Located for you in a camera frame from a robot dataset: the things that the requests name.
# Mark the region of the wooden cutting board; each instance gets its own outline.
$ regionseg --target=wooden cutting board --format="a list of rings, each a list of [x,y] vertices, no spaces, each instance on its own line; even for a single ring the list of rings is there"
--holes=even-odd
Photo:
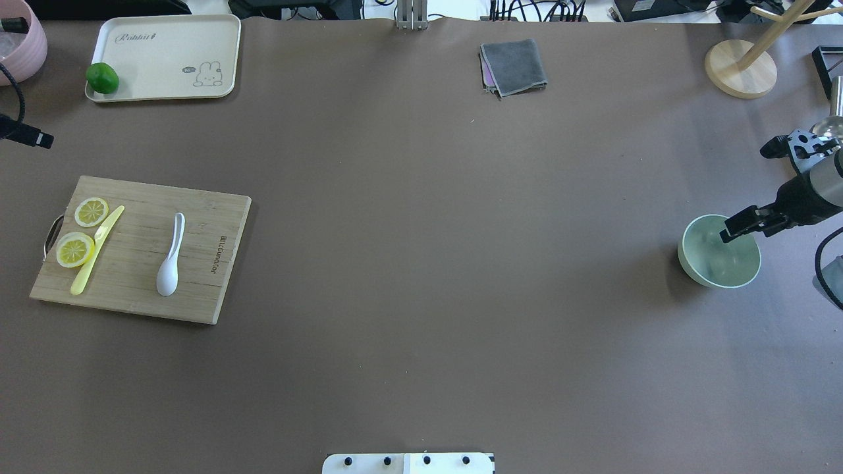
[[[78,269],[60,266],[54,245],[31,298],[217,324],[251,198],[82,176],[67,204],[59,238],[73,231],[94,237],[97,226],[80,227],[73,217],[76,206],[88,197],[102,197],[110,209],[126,207],[100,250],[88,286],[80,295],[70,294]],[[185,215],[179,286],[164,297],[155,288],[155,278],[173,240],[175,213]]]

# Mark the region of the green bowl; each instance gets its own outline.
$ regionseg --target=green bowl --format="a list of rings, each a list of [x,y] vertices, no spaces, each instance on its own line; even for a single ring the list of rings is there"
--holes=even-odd
[[[740,288],[755,279],[761,269],[761,251],[753,234],[741,235],[724,244],[720,231],[726,216],[700,216],[685,228],[679,241],[679,263],[700,285],[709,288]]]

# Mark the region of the gray towel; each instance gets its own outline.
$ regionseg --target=gray towel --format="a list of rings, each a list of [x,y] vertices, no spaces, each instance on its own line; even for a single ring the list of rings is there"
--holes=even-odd
[[[541,89],[547,85],[545,68],[541,64],[539,47],[535,40],[509,43],[484,43],[480,45],[481,67],[488,67],[484,78],[491,76],[494,84],[486,89],[498,92],[501,97],[527,89]]]

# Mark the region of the cutting board handle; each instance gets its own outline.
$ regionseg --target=cutting board handle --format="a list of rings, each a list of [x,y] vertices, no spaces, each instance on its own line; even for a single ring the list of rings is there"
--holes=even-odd
[[[50,252],[50,249],[58,239],[58,233],[62,230],[62,224],[64,224],[64,214],[53,221],[53,225],[50,226],[50,232],[47,233],[47,238],[44,240],[44,261],[47,259],[47,253]]]

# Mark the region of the robotic hand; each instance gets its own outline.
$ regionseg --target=robotic hand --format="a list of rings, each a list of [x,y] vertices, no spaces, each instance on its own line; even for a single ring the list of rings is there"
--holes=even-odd
[[[837,138],[794,130],[774,137],[760,152],[768,159],[790,158],[797,175],[781,185],[773,203],[749,206],[726,219],[726,229],[720,233],[724,243],[756,231],[770,237],[843,211],[843,159]]]

